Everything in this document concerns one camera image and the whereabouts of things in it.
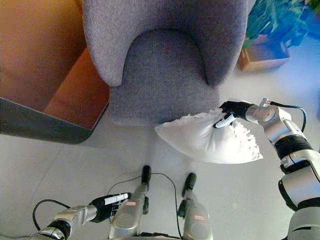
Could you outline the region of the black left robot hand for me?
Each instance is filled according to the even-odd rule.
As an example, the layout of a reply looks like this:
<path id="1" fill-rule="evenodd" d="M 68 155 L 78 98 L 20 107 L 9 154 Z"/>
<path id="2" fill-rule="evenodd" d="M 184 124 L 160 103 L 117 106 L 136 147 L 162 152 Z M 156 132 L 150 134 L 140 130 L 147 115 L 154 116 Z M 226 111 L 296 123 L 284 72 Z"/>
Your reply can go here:
<path id="1" fill-rule="evenodd" d="M 130 192 L 109 194 L 92 200 L 89 205 L 96 209 L 95 217 L 90 220 L 93 223 L 100 223 L 114 216 L 120 205 L 131 197 Z"/>

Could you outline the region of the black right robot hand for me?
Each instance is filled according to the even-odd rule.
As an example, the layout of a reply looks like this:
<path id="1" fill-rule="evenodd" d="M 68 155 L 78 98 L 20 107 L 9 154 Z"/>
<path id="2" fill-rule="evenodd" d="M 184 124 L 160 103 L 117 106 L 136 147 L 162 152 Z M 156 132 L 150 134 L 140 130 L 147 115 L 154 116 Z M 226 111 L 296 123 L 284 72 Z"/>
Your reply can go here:
<path id="1" fill-rule="evenodd" d="M 219 108 L 225 115 L 213 127 L 220 129 L 231 125 L 237 118 L 246 119 L 246 113 L 254 104 L 245 101 L 226 101 Z"/>

